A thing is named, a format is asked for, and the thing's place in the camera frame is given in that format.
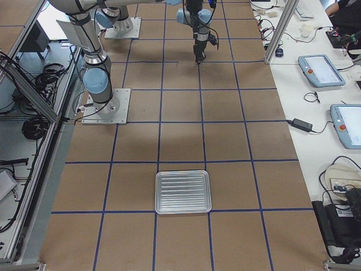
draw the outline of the white cup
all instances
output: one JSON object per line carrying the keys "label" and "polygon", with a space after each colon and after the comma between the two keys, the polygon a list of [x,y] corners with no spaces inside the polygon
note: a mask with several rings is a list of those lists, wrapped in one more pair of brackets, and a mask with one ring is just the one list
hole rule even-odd
{"label": "white cup", "polygon": [[308,38],[313,30],[314,27],[312,25],[304,24],[301,28],[301,37]]}

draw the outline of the person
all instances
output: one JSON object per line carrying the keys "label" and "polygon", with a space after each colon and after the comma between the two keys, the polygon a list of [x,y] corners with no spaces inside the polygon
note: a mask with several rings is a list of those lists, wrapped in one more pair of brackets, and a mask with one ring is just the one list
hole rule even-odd
{"label": "person", "polygon": [[361,49],[361,42],[358,42],[361,38],[361,0],[340,0],[325,11],[341,36],[341,45],[347,45],[347,51]]}

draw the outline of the metal tray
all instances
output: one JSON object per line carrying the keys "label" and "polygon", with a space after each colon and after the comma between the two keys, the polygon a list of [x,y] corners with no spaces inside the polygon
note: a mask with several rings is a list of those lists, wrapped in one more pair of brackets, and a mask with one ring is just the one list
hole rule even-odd
{"label": "metal tray", "polygon": [[156,175],[156,212],[207,213],[212,208],[207,171],[168,171]]}

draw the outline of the monitor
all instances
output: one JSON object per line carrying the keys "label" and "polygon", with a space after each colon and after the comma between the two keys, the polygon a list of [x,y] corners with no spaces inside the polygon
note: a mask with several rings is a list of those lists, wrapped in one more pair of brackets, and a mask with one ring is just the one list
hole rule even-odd
{"label": "monitor", "polygon": [[361,149],[361,104],[333,104],[330,113],[341,143]]}
{"label": "monitor", "polygon": [[318,88],[346,84],[326,55],[300,56],[298,63],[307,79]]}

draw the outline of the brown paper floor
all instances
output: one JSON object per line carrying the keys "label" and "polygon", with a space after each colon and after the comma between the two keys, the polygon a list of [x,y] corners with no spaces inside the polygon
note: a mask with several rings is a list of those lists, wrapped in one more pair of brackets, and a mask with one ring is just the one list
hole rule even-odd
{"label": "brown paper floor", "polygon": [[0,50],[8,54],[23,32],[35,8],[43,0],[0,1]]}
{"label": "brown paper floor", "polygon": [[[75,128],[40,260],[48,270],[309,271],[327,258],[249,3],[218,4],[194,63],[180,6],[129,6],[140,39],[103,40],[125,126]],[[158,171],[206,169],[213,210],[155,213]]]}

